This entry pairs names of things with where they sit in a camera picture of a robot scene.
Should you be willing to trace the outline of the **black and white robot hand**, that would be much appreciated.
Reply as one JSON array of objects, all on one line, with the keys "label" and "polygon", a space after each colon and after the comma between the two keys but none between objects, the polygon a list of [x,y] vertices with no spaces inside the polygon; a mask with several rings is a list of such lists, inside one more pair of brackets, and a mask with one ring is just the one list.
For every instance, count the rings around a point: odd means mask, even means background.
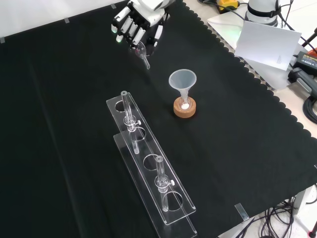
[{"label": "black and white robot hand", "polygon": [[148,55],[152,55],[162,36],[169,18],[172,0],[129,0],[127,5],[114,17],[111,31],[116,41],[127,41],[131,49],[142,42]]}]

